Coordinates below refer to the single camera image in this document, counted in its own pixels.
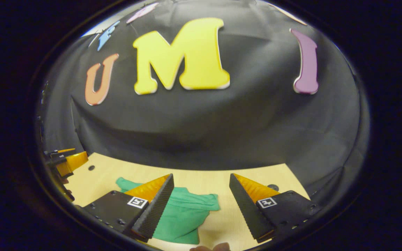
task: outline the finger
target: finger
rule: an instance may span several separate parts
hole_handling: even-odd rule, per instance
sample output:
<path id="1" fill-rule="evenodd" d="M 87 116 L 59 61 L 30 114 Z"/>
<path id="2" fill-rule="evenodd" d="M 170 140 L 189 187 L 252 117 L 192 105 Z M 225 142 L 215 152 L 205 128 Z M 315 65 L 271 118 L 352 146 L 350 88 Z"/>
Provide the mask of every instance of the finger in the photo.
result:
<path id="1" fill-rule="evenodd" d="M 213 251 L 230 251 L 229 244 L 227 242 L 220 243 L 214 247 Z"/>

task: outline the pink letter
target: pink letter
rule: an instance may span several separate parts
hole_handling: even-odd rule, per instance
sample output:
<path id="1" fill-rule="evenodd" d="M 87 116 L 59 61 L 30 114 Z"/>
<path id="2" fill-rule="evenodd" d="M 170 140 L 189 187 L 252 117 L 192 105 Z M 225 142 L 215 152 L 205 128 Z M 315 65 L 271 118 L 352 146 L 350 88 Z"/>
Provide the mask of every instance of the pink letter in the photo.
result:
<path id="1" fill-rule="evenodd" d="M 158 5 L 158 3 L 152 3 L 151 5 L 147 5 L 145 8 L 139 10 L 138 12 L 136 12 L 136 14 L 134 14 L 134 16 L 130 17 L 126 23 L 129 24 L 132 21 L 140 18 L 141 16 L 145 16 L 146 14 L 148 14 L 150 11 L 154 10 L 156 5 Z"/>
<path id="2" fill-rule="evenodd" d="M 297 30 L 289 29 L 289 31 L 295 35 L 300 47 L 300 76 L 294 81 L 294 91 L 315 94 L 319 88 L 317 83 L 317 45 L 311 38 Z"/>

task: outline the green shirt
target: green shirt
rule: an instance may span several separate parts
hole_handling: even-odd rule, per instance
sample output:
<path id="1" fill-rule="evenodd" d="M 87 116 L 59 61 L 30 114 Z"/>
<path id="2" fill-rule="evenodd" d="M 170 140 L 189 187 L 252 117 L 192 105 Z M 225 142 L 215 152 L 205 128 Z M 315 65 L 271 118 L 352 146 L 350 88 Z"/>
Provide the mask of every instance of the green shirt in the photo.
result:
<path id="1" fill-rule="evenodd" d="M 126 192 L 141 183 L 118 178 L 116 184 Z M 153 238 L 173 243 L 199 244 L 198 227 L 209 215 L 209 211 L 220 209 L 217 194 L 197 195 L 187 188 L 174 188 L 162 213 Z"/>

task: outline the yellow letter m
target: yellow letter m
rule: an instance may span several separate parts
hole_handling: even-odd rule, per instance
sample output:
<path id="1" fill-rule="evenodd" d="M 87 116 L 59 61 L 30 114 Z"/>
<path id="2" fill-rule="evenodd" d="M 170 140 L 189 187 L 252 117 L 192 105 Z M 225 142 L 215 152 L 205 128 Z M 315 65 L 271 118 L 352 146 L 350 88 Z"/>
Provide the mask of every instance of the yellow letter m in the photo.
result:
<path id="1" fill-rule="evenodd" d="M 137 94 L 156 92 L 158 83 L 151 77 L 154 68 L 163 86 L 173 87 L 182 59 L 185 69 L 179 81 L 184 89 L 225 89 L 230 76 L 221 67 L 218 29 L 224 22 L 218 18 L 201 18 L 187 22 L 170 45 L 159 32 L 152 31 L 137 38 Z"/>

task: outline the table surface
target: table surface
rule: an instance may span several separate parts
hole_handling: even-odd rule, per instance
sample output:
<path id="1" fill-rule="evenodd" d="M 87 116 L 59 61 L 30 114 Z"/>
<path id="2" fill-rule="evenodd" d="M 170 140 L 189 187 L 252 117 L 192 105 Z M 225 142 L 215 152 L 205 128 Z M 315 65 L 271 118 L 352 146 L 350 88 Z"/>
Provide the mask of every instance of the table surface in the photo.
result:
<path id="1" fill-rule="evenodd" d="M 203 245 L 212 248 L 218 243 L 228 242 L 231 251 L 245 250 L 258 246 L 252 238 L 243 215 L 229 189 L 230 173 L 242 175 L 263 185 L 275 184 L 279 192 L 295 191 L 307 199 L 303 186 L 286 164 L 241 170 L 179 170 L 151 167 L 113 159 L 98 153 L 88 157 L 89 161 L 74 170 L 65 187 L 72 191 L 76 205 L 86 206 L 112 190 L 120 191 L 116 180 L 120 177 L 137 183 L 146 183 L 173 173 L 174 186 L 186 187 L 194 194 L 217 194 L 219 211 L 211 211 L 198 228 L 198 245 L 170 243 L 152 238 L 149 245 L 162 250 L 188 251 Z"/>

